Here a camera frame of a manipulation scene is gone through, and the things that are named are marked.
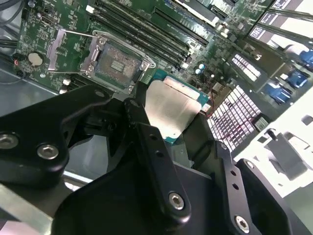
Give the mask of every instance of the green circuit board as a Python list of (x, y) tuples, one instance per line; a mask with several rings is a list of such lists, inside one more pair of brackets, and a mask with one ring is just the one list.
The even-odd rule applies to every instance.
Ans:
[[(272, 1), (239, 0), (235, 5), (226, 0), (199, 2), (206, 7), (213, 4), (226, 13), (229, 30), (240, 39), (247, 35), (264, 7)], [(87, 6), (95, 11), (90, 13)], [(57, 55), (55, 69), (50, 70), (47, 55), (60, 29), (80, 34), (67, 33), (63, 37), (54, 51)], [(234, 50), (234, 44), (216, 32), (212, 25), (198, 19), (174, 0), (43, 0), (34, 8), (27, 6), (23, 10), (17, 48), (17, 52), (25, 56), (34, 52), (42, 55), (43, 64), (33, 66), (27, 59), (20, 64), (31, 79), (55, 91), (60, 90), (64, 79), (75, 75), (90, 80), (80, 68), (89, 53), (90, 38), (86, 35), (94, 30), (109, 32), (153, 59), (156, 67), (147, 69), (141, 78), (147, 84), (161, 69), (186, 83), (196, 81), (204, 90), (206, 84), (195, 75), (195, 68), (203, 63), (218, 75), (222, 73), (224, 60)], [(188, 68), (177, 69), (193, 45), (197, 46), (193, 48)]]

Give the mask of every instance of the gray metal sheet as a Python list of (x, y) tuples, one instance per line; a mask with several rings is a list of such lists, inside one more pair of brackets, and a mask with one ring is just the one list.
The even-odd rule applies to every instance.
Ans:
[[(19, 79), (19, 77), (0, 69), (0, 82), (13, 82), (17, 79)], [(0, 116), (41, 102), (53, 96), (55, 96), (53, 92), (44, 90), (35, 84), (25, 81), (10, 85), (0, 85)]]
[(164, 139), (176, 139), (200, 112), (201, 104), (162, 81), (153, 81), (147, 90), (145, 110), (150, 124)]
[(0, 208), (34, 228), (41, 235), (49, 235), (52, 218), (0, 184)]
[(284, 135), (278, 134), (277, 141), (270, 141), (267, 147), (290, 180), (294, 180), (308, 170), (308, 165), (293, 148)]

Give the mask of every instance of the silver screw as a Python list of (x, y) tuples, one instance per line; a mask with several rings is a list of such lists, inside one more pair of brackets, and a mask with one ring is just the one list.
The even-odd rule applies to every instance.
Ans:
[(100, 91), (95, 91), (95, 94), (99, 97), (104, 97), (104, 94)]
[(175, 193), (171, 192), (170, 195), (168, 196), (171, 205), (176, 209), (176, 210), (182, 210), (184, 208), (184, 200), (182, 197)]
[(128, 87), (129, 93), (131, 93), (131, 92), (133, 91), (133, 89), (134, 89), (134, 86), (129, 86), (129, 87)]
[(142, 61), (141, 62), (141, 65), (139, 66), (139, 69), (141, 70), (141, 71), (144, 71), (147, 67), (148, 67), (148, 63), (147, 62), (145, 62), (145, 61)]
[(103, 38), (99, 38), (100, 45), (104, 45), (105, 43), (106, 43), (106, 40), (104, 40)]
[(59, 155), (59, 150), (51, 144), (43, 144), (37, 149), (37, 154), (43, 159), (52, 160)]
[(248, 234), (250, 232), (250, 228), (249, 228), (248, 223), (241, 216), (239, 216), (239, 215), (235, 216), (235, 221), (236, 221), (238, 228), (241, 231), (243, 231), (245, 234)]
[(227, 150), (227, 146), (225, 144), (221, 143), (221, 146), (223, 149)]
[(35, 4), (35, 2), (34, 1), (28, 1), (28, 6), (30, 7), (30, 8), (34, 8), (35, 6), (36, 6), (36, 4)]
[(93, 72), (93, 70), (94, 70), (94, 66), (89, 65), (89, 66), (88, 66), (88, 71), (89, 71), (89, 72)]
[(18, 145), (19, 139), (11, 134), (0, 135), (0, 149), (11, 149)]
[(246, 160), (246, 164), (247, 164), (251, 169), (254, 168), (254, 165), (252, 164), (252, 162)]

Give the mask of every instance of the white label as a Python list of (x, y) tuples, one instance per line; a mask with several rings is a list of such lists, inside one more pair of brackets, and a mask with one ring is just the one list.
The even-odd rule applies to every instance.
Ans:
[(262, 131), (268, 126), (268, 122), (261, 117), (254, 125), (259, 131)]

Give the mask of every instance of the screw hole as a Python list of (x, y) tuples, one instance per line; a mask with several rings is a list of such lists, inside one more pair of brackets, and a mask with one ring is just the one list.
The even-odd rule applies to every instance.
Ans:
[(175, 202), (175, 204), (179, 205), (180, 201), (177, 197), (173, 197), (173, 201)]
[(248, 161), (248, 160), (245, 160), (245, 163), (246, 163), (251, 169), (254, 168), (252, 162), (250, 162), (250, 161)]
[(47, 153), (47, 154), (52, 154), (53, 153), (53, 150), (51, 148), (44, 148), (43, 149), (43, 152), (44, 153)]
[(243, 226), (244, 228), (246, 228), (246, 224), (243, 221), (240, 221), (240, 225)]
[(3, 144), (11, 144), (12, 140), (10, 140), (10, 139), (3, 139), (3, 140), (0, 140), (0, 142), (3, 143)]
[(154, 141), (157, 141), (157, 137), (155, 135), (150, 135), (150, 138), (153, 139)]
[(156, 152), (156, 156), (159, 157), (159, 158), (162, 158), (162, 157), (164, 157), (164, 154), (162, 152), (160, 152), (160, 151), (157, 151)]
[(236, 185), (236, 184), (233, 184), (233, 187), (234, 187), (234, 189), (236, 189), (236, 190), (239, 190), (239, 187), (238, 187), (238, 185)]

